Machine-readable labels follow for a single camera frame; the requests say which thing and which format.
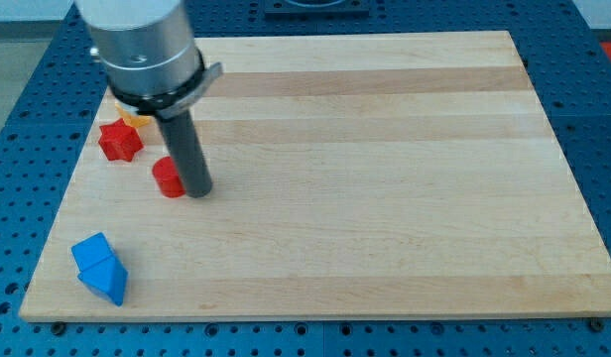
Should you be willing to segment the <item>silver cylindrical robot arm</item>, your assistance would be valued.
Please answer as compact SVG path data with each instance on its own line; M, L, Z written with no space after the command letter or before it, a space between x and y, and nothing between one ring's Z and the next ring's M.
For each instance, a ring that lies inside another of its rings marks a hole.
M223 74L195 43L183 0L75 0L113 95L156 119L185 194L203 197L212 178L190 109Z

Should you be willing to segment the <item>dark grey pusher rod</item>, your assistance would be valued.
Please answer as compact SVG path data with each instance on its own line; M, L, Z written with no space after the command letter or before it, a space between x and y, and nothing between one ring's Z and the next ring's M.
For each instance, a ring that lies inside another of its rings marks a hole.
M185 193L193 198L212 190L212 178L188 111L165 118L156 116L158 127L178 171Z

